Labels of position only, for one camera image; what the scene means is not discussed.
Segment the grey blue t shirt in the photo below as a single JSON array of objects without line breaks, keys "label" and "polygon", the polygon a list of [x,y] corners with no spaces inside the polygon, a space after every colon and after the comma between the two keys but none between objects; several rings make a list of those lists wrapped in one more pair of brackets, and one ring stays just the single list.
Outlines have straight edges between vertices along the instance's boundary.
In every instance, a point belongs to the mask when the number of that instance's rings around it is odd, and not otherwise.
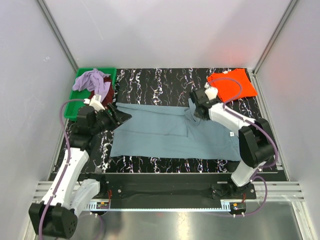
[{"label": "grey blue t shirt", "polygon": [[239,140],[228,128],[195,117],[196,106],[116,104],[132,117],[113,134],[111,157],[241,161]]}]

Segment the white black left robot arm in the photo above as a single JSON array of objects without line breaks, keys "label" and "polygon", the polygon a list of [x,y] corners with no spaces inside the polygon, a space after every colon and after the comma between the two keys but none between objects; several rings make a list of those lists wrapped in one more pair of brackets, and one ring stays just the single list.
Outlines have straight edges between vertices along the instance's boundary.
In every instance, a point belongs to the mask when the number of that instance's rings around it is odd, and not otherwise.
[{"label": "white black left robot arm", "polygon": [[90,158],[97,136],[104,131],[114,131],[132,115],[107,107],[88,104],[78,109],[70,134],[65,135],[66,151],[62,164],[42,200],[32,203],[28,214],[38,239],[71,238],[78,217],[94,197],[110,196],[106,177],[102,173],[88,173],[79,189],[74,191],[81,171]]}]

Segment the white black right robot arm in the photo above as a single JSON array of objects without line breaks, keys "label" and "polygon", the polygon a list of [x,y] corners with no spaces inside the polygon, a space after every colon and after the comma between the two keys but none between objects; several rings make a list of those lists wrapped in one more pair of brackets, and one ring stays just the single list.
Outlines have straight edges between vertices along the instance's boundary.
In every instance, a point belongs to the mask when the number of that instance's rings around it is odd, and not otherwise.
[{"label": "white black right robot arm", "polygon": [[219,123],[238,137],[241,161],[228,182],[214,190],[220,197],[229,195],[236,199],[245,193],[259,171],[277,163],[279,151],[266,119],[246,117],[218,100],[217,95],[218,89],[211,86],[189,94],[196,117]]}]

